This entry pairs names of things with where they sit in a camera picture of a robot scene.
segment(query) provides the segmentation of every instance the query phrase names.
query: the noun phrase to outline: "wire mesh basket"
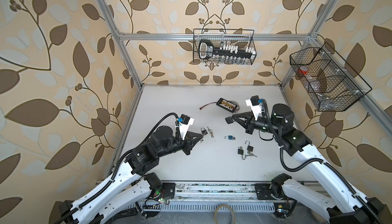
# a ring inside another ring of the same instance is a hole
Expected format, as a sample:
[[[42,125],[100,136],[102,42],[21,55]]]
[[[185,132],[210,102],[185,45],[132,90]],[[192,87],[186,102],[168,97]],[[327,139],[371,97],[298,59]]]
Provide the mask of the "wire mesh basket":
[[[337,54],[345,65],[332,59]],[[290,55],[290,65],[318,111],[345,111],[372,88],[328,43]]]
[[[256,58],[254,30],[194,29],[193,61],[252,65]]]

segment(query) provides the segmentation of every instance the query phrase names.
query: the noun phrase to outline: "white table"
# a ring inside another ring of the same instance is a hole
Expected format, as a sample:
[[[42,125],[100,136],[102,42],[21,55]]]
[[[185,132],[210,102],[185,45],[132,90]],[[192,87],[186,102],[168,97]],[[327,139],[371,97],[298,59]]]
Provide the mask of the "white table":
[[[151,172],[162,181],[270,181],[281,173],[298,181],[315,181],[307,169],[295,173],[283,169],[275,140],[263,141],[257,130],[250,135],[237,123],[227,124],[225,117],[232,113],[215,104],[199,110],[222,97],[236,101],[240,105],[238,113],[243,113],[250,111],[245,100],[254,95],[267,100],[270,112],[274,104],[285,104],[278,86],[146,86],[122,151],[137,146],[164,115],[175,112],[194,118],[189,131],[200,133],[201,127],[207,129],[208,126],[213,130],[214,138],[210,134],[204,136],[204,141],[197,143],[188,156],[179,151],[160,158],[159,165]],[[174,121],[170,116],[161,125],[170,126],[174,131]],[[264,132],[260,134],[263,138],[272,137]],[[227,140],[226,135],[236,139]],[[251,142],[257,157],[242,160],[237,149],[239,146],[246,149],[246,140]],[[284,154],[288,167],[299,165],[286,152]]]

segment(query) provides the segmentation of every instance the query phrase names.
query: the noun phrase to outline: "black rack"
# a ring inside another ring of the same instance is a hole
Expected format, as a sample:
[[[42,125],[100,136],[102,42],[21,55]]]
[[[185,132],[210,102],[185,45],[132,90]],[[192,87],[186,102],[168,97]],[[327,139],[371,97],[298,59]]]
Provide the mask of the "black rack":
[[[194,29],[193,61],[252,65],[256,58],[254,30]]]
[[[344,68],[335,63],[332,54],[344,61]],[[290,65],[318,111],[345,111],[372,90],[328,43],[321,48],[309,47],[291,54]],[[367,87],[360,88],[356,83]]]

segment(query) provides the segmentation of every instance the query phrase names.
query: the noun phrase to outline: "beige wallpaper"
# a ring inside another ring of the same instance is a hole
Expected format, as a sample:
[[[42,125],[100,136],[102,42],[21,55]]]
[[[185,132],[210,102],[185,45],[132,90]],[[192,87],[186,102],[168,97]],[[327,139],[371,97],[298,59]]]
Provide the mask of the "beige wallpaper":
[[[103,178],[136,88],[95,0],[0,5],[0,222],[53,223]]]
[[[126,33],[185,33],[185,29],[253,29],[308,33],[326,0],[106,0]]]
[[[320,38],[335,46],[372,86],[368,94],[392,115],[392,0],[340,0]],[[345,112],[315,112],[293,78],[287,97],[305,134],[368,196],[392,207],[392,140],[360,103]]]
[[[252,65],[193,61],[192,44],[181,41],[127,41],[130,57],[145,84],[279,84],[290,66],[297,41],[256,41]]]

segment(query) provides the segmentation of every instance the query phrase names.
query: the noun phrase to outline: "robotic arm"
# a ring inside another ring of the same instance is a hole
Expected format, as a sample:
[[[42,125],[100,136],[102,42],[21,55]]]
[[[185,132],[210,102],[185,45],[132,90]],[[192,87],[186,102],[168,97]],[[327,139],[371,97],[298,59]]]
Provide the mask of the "robotic arm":
[[[169,115],[177,118],[175,136],[168,126],[157,128]],[[189,155],[196,143],[203,138],[202,134],[188,132],[191,124],[193,119],[186,115],[180,118],[174,113],[166,115],[140,145],[120,157],[114,172],[109,177],[80,199],[64,202],[60,206],[61,219],[55,224],[60,224],[62,221],[71,224],[102,224],[130,203],[152,197],[162,183],[155,173],[146,173],[158,165],[159,158],[162,156],[179,150]],[[142,176],[144,179],[122,192]]]
[[[352,186],[321,155],[312,141],[301,131],[293,128],[294,113],[285,104],[275,104],[272,116],[269,116],[267,102],[253,96],[246,100],[252,112],[235,114],[226,118],[226,122],[239,123],[245,132],[252,134],[254,129],[272,133],[280,149],[280,161],[289,172],[303,168],[317,179],[330,197],[321,195],[293,180],[287,174],[280,174],[272,180],[271,196],[282,199],[293,198],[317,212],[331,224],[367,224],[382,223],[378,214],[384,208],[377,198],[368,198],[363,192]],[[283,160],[283,150],[294,157],[300,166],[289,168]]]

